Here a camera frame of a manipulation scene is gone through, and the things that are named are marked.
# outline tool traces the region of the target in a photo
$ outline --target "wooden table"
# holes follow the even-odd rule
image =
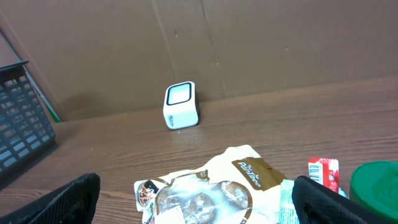
[[[135,181],[196,169],[243,144],[290,179],[308,174],[311,156],[336,158],[348,192],[360,164],[398,161],[398,75],[202,103],[200,124],[176,131],[167,129],[161,109],[54,128],[60,147],[0,192],[0,215],[96,172],[101,194],[93,223],[140,223]]]

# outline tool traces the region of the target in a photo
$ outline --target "white label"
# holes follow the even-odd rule
[[[315,182],[323,185],[323,166],[322,164],[308,163],[308,171],[310,178]]]
[[[181,207],[178,205],[155,216],[155,224],[185,224],[184,216],[182,215]]]
[[[292,200],[294,181],[284,180],[280,184],[279,224],[299,224]]]

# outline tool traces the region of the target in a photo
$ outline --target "cardboard backdrop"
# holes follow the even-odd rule
[[[398,69],[397,8],[393,0],[0,0],[0,28],[65,121],[162,106],[165,89],[187,80],[203,101],[389,75]]]

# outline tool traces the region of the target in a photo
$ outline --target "brown label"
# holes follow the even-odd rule
[[[248,157],[233,161],[232,164],[248,180],[254,190],[268,190],[286,179],[284,174],[273,169],[262,158]]]

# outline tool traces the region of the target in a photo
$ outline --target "wooden surface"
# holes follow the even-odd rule
[[[398,161],[398,75],[202,103],[200,124],[176,131],[160,109],[54,126],[59,149],[0,192],[0,215],[96,172],[94,223],[139,223],[135,181],[196,169],[228,146],[250,144],[290,179],[309,157],[336,158],[348,192],[360,164]]]
[[[160,107],[166,88],[184,81],[203,101],[394,72],[397,8],[394,0],[0,0],[0,29],[67,121]]]

